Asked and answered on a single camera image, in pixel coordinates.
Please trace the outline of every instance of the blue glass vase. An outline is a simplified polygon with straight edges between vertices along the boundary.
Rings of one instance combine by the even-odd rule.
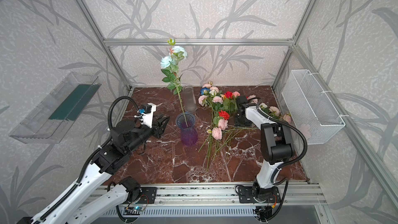
[[[196,132],[195,127],[195,116],[190,112],[185,112],[185,117],[187,122],[185,122],[183,113],[180,113],[176,118],[176,125],[180,128],[181,142],[186,146],[192,146],[198,141],[198,133]]]

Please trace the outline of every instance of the brown table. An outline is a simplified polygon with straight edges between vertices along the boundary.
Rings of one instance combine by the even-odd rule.
[[[200,87],[195,87],[196,98],[200,96]],[[268,106],[276,106],[270,86],[219,87],[223,92],[238,91],[242,95],[261,97]],[[165,87],[135,88],[132,94],[138,105],[152,102],[157,105],[155,114],[163,113],[170,116],[170,121],[161,139],[151,137],[145,153],[141,146],[109,181],[118,183],[121,179],[131,176],[140,184],[148,183],[188,183],[188,182],[230,182],[253,181],[261,168],[263,157],[260,151],[259,130],[240,132],[231,141],[231,150],[224,147],[221,155],[216,157],[206,171],[205,144],[199,148],[207,137],[206,130],[211,123],[210,109],[201,107],[196,110],[196,129],[198,142],[194,146],[184,146],[180,141],[180,131],[176,126],[176,117],[181,107],[178,97]],[[133,118],[136,112],[131,103],[127,106],[124,118]],[[301,164],[296,163],[283,167],[278,178],[289,177],[295,180],[306,180]]]

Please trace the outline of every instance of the red rose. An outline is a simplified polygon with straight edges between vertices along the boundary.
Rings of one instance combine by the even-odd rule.
[[[229,119],[229,114],[226,111],[221,110],[218,112],[218,115],[223,117],[226,121]]]
[[[228,98],[228,99],[231,99],[231,98],[232,98],[232,92],[227,91],[227,92],[224,93],[224,96],[225,96],[226,98]]]

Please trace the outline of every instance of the clear glass vase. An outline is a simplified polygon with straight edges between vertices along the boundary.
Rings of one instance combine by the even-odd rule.
[[[195,95],[193,94],[193,87],[186,85],[182,88],[182,95],[184,98],[184,109],[187,112],[195,112],[197,109]]]
[[[186,146],[192,146],[198,141],[198,133],[196,132],[195,127],[195,116],[190,112],[185,112],[185,117],[187,122],[185,122],[183,113],[180,113],[176,118],[176,125],[180,128],[181,142]]]

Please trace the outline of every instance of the mesh basket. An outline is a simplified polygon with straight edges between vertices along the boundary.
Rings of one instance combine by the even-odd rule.
[[[309,70],[292,70],[282,96],[308,144],[324,144],[346,125]]]

